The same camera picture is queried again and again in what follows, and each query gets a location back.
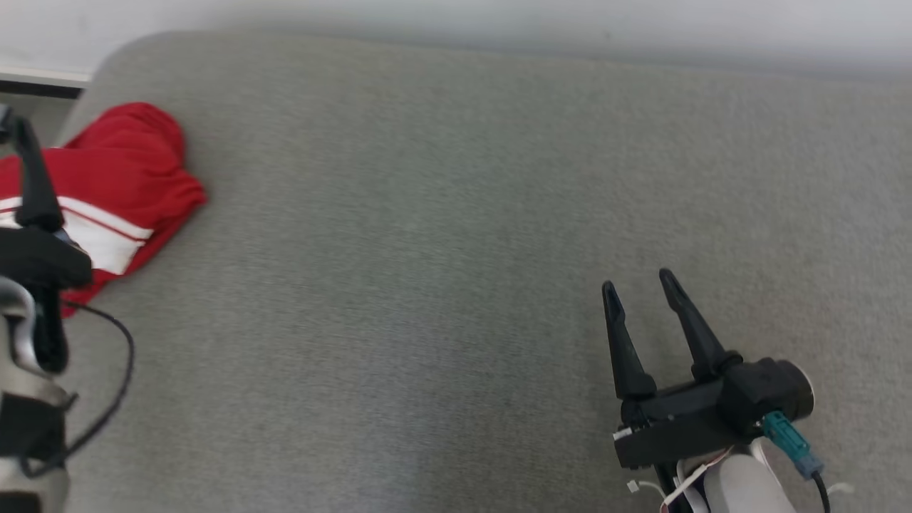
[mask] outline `white stripe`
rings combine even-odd
[[[118,217],[93,204],[88,204],[76,198],[67,198],[66,196],[59,196],[57,200],[60,202],[60,206],[68,208],[77,214],[84,215],[94,221],[98,221],[103,225],[108,225],[124,235],[138,239],[147,239],[152,235],[153,230],[136,226],[123,217]]]
[[[22,204],[22,198],[17,196],[15,198],[6,198],[5,200],[0,200],[0,210],[6,210],[7,208],[18,208]]]
[[[18,228],[19,225],[14,220],[15,215],[14,212],[0,214],[0,226]],[[136,256],[136,252],[145,244],[66,210],[63,212],[63,218],[64,229],[92,258],[93,269],[122,275]]]

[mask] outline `gray fabric surface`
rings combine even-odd
[[[671,267],[723,343],[813,378],[834,511],[912,500],[912,94],[297,36],[110,59],[67,135],[144,100],[211,202],[94,304],[139,344],[74,513],[652,511],[630,496],[599,287],[660,385]],[[67,325],[85,422],[117,333]],[[799,510],[813,485],[778,455]]]

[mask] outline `gray couch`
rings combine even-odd
[[[612,446],[599,287],[682,382],[662,266],[724,344],[812,376],[803,432],[857,488],[834,511],[912,500],[908,89],[180,33],[111,57],[64,139],[134,100],[211,201],[93,303],[139,355],[70,511],[652,511]],[[67,328],[84,423],[123,349]]]

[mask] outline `white cable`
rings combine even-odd
[[[693,473],[690,474],[690,476],[687,479],[684,479],[684,482],[681,483],[679,487],[675,488],[675,491],[671,492],[670,494],[668,494],[667,497],[665,497],[665,500],[662,501],[661,506],[659,506],[659,508],[658,508],[659,513],[667,513],[669,504],[674,502],[674,500],[676,498],[678,498],[682,493],[684,493],[685,489],[693,486],[693,484],[697,482],[697,479],[700,479],[700,476],[705,474],[706,471],[709,470],[711,466],[714,466],[717,463],[719,463],[720,461],[722,461],[723,459],[725,459],[725,456],[729,455],[730,452],[731,452],[731,447],[729,447],[728,449],[725,449],[724,453],[716,456],[708,463],[704,463],[703,465],[698,466],[697,469],[694,470]]]
[[[627,489],[629,489],[630,493],[632,494],[637,493],[640,488],[652,488],[656,490],[658,494],[662,496],[662,498],[665,498],[665,491],[662,490],[662,487],[653,483],[652,481],[631,480],[629,483],[627,483]]]
[[[679,460],[678,464],[675,466],[678,473],[678,475],[672,479],[675,483],[675,487],[679,487],[680,484],[684,482],[684,463],[685,460]],[[703,500],[703,495],[701,495],[700,491],[696,488],[684,488],[684,498],[690,503],[690,509],[693,513],[710,513],[710,507],[706,505],[706,501]]]

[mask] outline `robotic arm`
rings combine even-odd
[[[8,141],[22,159],[22,197],[0,206],[0,511],[60,513],[69,491],[66,461],[118,410],[130,382],[134,350],[122,324],[103,312],[73,305],[113,322],[127,336],[130,350],[117,398],[67,446],[66,414],[77,396],[54,382],[69,358],[60,292],[90,283],[92,263],[63,229],[63,214],[31,126],[0,105],[0,143]]]
[[[622,401],[622,424],[614,434],[621,466],[655,469],[665,498],[661,511],[794,513],[763,456],[759,438],[766,436],[805,479],[815,481],[828,512],[820,477],[824,466],[791,424],[814,409],[807,377],[785,360],[750,363],[737,351],[724,350],[671,271],[662,269],[658,277],[684,329],[694,379],[657,389],[627,333],[615,287],[607,281],[602,298],[615,390]],[[636,482],[631,483],[636,491]]]

